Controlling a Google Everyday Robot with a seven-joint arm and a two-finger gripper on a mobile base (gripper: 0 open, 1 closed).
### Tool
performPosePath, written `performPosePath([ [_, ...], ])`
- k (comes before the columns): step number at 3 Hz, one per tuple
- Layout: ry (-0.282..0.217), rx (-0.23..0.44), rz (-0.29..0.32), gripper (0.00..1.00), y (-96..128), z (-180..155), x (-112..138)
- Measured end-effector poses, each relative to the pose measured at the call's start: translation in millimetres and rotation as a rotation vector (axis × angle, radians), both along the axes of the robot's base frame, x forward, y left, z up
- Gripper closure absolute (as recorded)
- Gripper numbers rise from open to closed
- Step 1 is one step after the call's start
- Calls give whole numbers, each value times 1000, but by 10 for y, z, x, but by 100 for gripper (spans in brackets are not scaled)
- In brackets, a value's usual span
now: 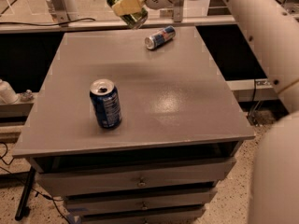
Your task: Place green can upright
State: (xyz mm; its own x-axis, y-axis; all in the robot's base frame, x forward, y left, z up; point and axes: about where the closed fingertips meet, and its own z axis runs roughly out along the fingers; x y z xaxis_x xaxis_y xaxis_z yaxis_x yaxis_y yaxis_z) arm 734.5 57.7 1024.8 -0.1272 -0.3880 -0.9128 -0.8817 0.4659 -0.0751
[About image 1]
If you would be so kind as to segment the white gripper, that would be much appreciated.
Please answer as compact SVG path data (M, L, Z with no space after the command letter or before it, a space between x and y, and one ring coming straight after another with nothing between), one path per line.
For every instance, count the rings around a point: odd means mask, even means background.
M169 0L120 0L112 6L112 10L117 16L124 16L139 13L144 4L151 9L161 9L169 7L172 3Z

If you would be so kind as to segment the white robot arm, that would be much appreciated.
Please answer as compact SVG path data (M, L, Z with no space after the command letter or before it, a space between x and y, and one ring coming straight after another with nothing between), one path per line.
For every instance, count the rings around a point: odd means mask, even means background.
M178 0L120 0L117 16ZM261 140L249 197L249 224L299 224L299 22L275 0L222 0L289 115Z

